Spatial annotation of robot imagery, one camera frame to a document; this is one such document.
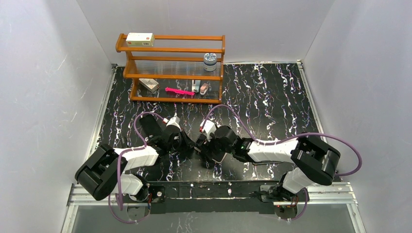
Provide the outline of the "beige phone case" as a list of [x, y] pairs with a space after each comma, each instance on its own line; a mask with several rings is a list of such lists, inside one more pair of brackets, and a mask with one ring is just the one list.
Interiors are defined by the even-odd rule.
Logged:
[[220, 163], [222, 163], [222, 161], [224, 160], [225, 157], [226, 157], [226, 153], [220, 153], [220, 154], [214, 155], [211, 160], [218, 163], [218, 164], [220, 164]]

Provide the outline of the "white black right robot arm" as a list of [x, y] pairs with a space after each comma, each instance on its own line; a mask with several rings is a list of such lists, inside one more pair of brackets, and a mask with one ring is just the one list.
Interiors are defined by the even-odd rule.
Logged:
[[332, 184], [340, 153], [316, 135], [301, 135], [285, 142], [255, 141], [240, 137], [228, 126], [204, 130], [194, 144], [199, 153], [217, 163], [227, 154], [243, 163], [295, 164], [294, 170], [284, 174], [278, 186], [260, 191], [272, 199], [295, 197], [303, 188], [314, 183]]

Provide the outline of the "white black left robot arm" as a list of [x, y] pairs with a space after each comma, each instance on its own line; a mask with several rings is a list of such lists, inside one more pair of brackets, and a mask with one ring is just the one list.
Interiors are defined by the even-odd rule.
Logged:
[[194, 147], [194, 142], [178, 126], [143, 126], [149, 137], [146, 146], [137, 148], [113, 148], [99, 146], [75, 173], [75, 180], [95, 200], [103, 200], [111, 194], [136, 196], [144, 187], [144, 181], [127, 171], [153, 166], [158, 159], [171, 152], [183, 152]]

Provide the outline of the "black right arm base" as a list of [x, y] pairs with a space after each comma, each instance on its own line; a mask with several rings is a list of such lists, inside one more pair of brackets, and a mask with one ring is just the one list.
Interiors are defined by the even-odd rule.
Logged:
[[296, 194], [279, 185], [261, 185], [259, 190], [254, 192], [262, 202], [279, 202], [274, 204], [275, 215], [285, 221], [292, 221], [300, 218], [307, 208], [309, 192], [303, 188]]

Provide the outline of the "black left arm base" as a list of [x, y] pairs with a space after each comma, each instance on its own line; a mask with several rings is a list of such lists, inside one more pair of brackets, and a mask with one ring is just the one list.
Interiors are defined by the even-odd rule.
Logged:
[[152, 213], [153, 203], [165, 201], [165, 187], [156, 186], [140, 175], [131, 174], [132, 182], [126, 189], [124, 197], [127, 204], [127, 216], [130, 221], [141, 222]]

